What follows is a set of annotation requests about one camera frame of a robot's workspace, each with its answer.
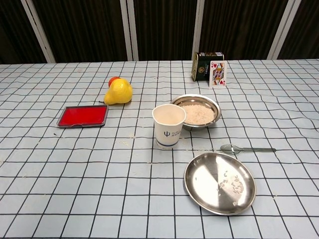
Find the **plastic spoon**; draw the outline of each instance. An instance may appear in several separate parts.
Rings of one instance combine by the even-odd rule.
[[[240,152],[276,152],[275,148],[240,148],[233,144],[225,144],[220,150],[228,154],[237,154]]]

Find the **yellow pear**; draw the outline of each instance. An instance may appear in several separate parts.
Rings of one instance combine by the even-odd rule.
[[[115,79],[104,96],[104,103],[107,105],[125,104],[131,101],[133,89],[130,83],[122,78]]]

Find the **stainless steel plate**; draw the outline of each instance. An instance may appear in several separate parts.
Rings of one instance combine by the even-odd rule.
[[[202,105],[207,108],[210,108],[214,112],[214,119],[206,124],[190,124],[190,123],[183,123],[183,128],[192,131],[192,130],[202,130],[214,123],[216,123],[220,116],[221,116],[221,110],[219,105],[213,101],[211,98],[202,96],[202,95],[196,95],[196,94],[187,94],[178,96],[175,99],[172,100],[171,104],[177,105],[177,106],[190,106],[190,105]]]
[[[243,212],[256,196],[255,181],[249,170],[223,153],[204,153],[193,158],[186,167],[184,182],[197,204],[219,215]]]

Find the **red tray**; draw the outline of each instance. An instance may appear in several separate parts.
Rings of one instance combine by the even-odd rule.
[[[107,111],[107,106],[68,106],[57,125],[61,128],[103,126]]]

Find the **black curtain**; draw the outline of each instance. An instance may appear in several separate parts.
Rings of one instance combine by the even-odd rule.
[[[302,0],[279,59],[319,58],[319,1]]]
[[[205,1],[199,51],[266,59],[288,0]]]
[[[190,60],[197,0],[134,0],[139,60]]]
[[[46,62],[20,0],[0,1],[0,64]]]
[[[33,0],[57,62],[127,60],[119,0]]]

